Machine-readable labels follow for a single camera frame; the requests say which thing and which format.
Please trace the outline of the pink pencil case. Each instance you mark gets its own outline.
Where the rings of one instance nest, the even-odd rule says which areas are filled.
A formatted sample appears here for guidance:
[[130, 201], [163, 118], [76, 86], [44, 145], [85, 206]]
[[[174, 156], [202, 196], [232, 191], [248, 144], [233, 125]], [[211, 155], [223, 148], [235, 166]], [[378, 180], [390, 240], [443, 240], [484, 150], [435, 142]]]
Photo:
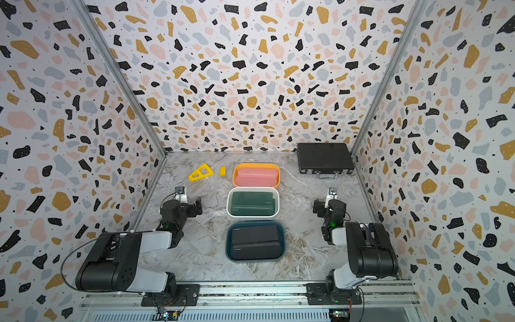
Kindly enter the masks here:
[[234, 183], [237, 186], [269, 186], [274, 187], [278, 182], [279, 172], [276, 169], [240, 168]]

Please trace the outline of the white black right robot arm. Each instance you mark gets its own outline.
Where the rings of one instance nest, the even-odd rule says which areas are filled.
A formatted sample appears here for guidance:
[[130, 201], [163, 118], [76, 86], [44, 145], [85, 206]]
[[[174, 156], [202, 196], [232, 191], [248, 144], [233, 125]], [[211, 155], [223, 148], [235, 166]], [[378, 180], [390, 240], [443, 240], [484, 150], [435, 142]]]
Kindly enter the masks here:
[[326, 276], [322, 291], [312, 292], [318, 302], [351, 303], [364, 282], [397, 275], [398, 259], [383, 224], [346, 220], [347, 205], [338, 199], [317, 199], [312, 212], [324, 219], [324, 241], [347, 249], [347, 262]]

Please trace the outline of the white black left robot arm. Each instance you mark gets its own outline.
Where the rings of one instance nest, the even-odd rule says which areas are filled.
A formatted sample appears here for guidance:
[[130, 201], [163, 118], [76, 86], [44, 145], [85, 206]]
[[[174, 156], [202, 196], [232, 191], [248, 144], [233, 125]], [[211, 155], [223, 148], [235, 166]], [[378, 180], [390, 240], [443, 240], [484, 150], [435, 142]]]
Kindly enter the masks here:
[[203, 214], [201, 198], [189, 204], [173, 197], [162, 203], [160, 214], [162, 219], [152, 231], [102, 233], [80, 267], [75, 287], [84, 292], [144, 292], [176, 299], [175, 275], [139, 268], [139, 256], [177, 247], [187, 220]]

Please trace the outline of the green pencil case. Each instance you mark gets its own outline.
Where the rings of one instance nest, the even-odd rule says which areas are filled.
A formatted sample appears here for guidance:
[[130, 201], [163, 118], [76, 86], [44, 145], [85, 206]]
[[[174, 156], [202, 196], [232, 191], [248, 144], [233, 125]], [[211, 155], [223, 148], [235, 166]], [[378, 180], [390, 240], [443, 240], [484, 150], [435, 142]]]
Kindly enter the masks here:
[[232, 194], [229, 212], [240, 217], [272, 216], [276, 213], [274, 194], [266, 191], [237, 191]]

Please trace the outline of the dark grey pencil case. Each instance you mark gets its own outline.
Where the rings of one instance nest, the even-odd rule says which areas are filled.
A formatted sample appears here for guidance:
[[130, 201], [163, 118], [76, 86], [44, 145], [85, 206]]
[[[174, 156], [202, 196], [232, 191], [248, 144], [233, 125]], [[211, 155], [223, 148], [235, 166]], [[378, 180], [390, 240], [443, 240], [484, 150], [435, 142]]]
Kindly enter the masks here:
[[229, 248], [229, 258], [235, 261], [275, 260], [283, 255], [284, 248], [280, 242], [263, 242], [253, 244], [234, 244]]
[[276, 225], [246, 225], [238, 226], [231, 231], [233, 244], [261, 244], [279, 241]]

